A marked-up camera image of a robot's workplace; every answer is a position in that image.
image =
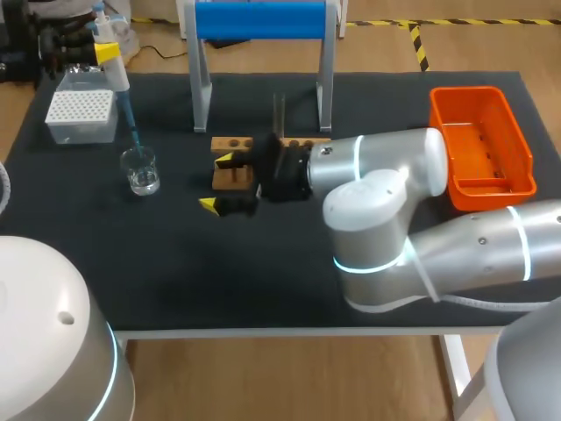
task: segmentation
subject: orange plastic tray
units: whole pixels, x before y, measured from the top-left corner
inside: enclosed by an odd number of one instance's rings
[[[456,209],[489,211],[535,195],[532,153],[499,89],[433,89],[430,125],[444,135],[448,194]]]

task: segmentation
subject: yellow tip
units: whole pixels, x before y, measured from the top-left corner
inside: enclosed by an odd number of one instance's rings
[[[97,64],[104,64],[104,62],[113,60],[121,55],[117,42],[94,44],[94,48],[96,50]]]
[[[233,152],[227,153],[226,155],[222,155],[220,158],[217,158],[215,162],[221,161],[231,161],[232,157],[234,156]]]
[[[217,210],[214,208],[214,203],[215,203],[216,200],[217,199],[215,197],[206,197],[204,199],[199,199],[199,203],[207,211],[212,212],[215,215],[218,215]]]

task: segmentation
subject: clear glass beaker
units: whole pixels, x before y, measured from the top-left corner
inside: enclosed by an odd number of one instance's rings
[[[126,173],[131,190],[139,196],[148,196],[160,188],[156,169],[156,155],[147,146],[135,146],[121,155],[121,168]]]

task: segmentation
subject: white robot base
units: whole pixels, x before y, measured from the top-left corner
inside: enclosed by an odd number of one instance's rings
[[[74,265],[0,237],[0,268],[0,420],[131,420],[131,370]]]

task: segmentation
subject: black table mat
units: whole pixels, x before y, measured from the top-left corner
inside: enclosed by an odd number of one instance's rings
[[[7,161],[12,198],[0,218],[0,234],[37,239],[66,255],[115,329],[492,326],[520,316],[428,299],[379,315],[357,312],[342,298],[319,203],[263,203],[254,218],[226,219],[200,207],[197,198],[214,196],[210,137],[270,131],[274,92],[286,94],[287,136],[321,136],[313,75],[213,76],[206,134],[192,133],[188,76],[130,79],[141,139],[157,155],[160,191],[136,198],[128,190],[118,165],[131,144],[122,124],[115,144],[56,146],[43,123],[55,86],[49,82]],[[485,84],[504,91],[534,154],[536,199],[560,197],[561,163],[517,73],[336,75],[331,136],[423,127],[432,88]],[[412,231],[451,218],[446,201],[422,203]],[[561,296],[561,279],[464,295],[546,301]]]

